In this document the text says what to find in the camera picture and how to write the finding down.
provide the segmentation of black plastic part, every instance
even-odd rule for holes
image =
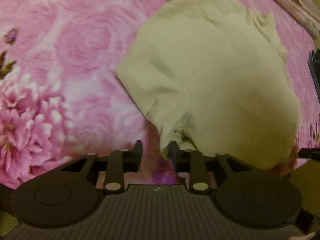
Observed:
[[[295,226],[303,231],[305,234],[309,231],[309,228],[314,220],[315,216],[308,211],[301,209],[297,220],[295,221]]]
[[[212,199],[227,217],[262,229],[295,221],[302,205],[297,187],[230,155],[217,155],[216,166]]]
[[[19,186],[11,198],[17,219],[35,227],[52,228],[74,223],[91,213],[100,199],[95,186],[86,179],[95,159],[86,155]],[[81,165],[80,171],[66,171]]]
[[[106,185],[115,183],[119,185],[119,189],[108,190]],[[109,156],[106,175],[104,177],[103,190],[107,194],[119,194],[124,192],[124,178],[123,178],[123,164],[122,164],[122,152],[112,152]]]
[[[190,173],[189,189],[196,194],[209,194],[211,191],[205,158],[199,151],[180,150],[176,141],[170,142],[168,156],[172,160],[177,173]]]
[[[11,195],[13,189],[0,184],[0,210],[7,212],[8,214],[14,216],[13,209],[11,207]]]
[[[298,157],[320,162],[320,148],[302,148],[298,152]]]
[[[104,197],[103,191],[95,187],[99,171],[106,171],[105,184],[121,185],[117,191],[120,193],[124,191],[123,173],[137,172],[141,158],[142,143],[138,141],[131,151],[116,151],[99,158],[85,155],[66,163],[18,187],[11,197],[14,215],[33,227],[73,224],[94,212]]]
[[[106,195],[78,223],[43,230],[20,224],[5,240],[288,240],[294,225],[272,230],[244,227],[226,218],[208,195],[184,185],[129,185]]]

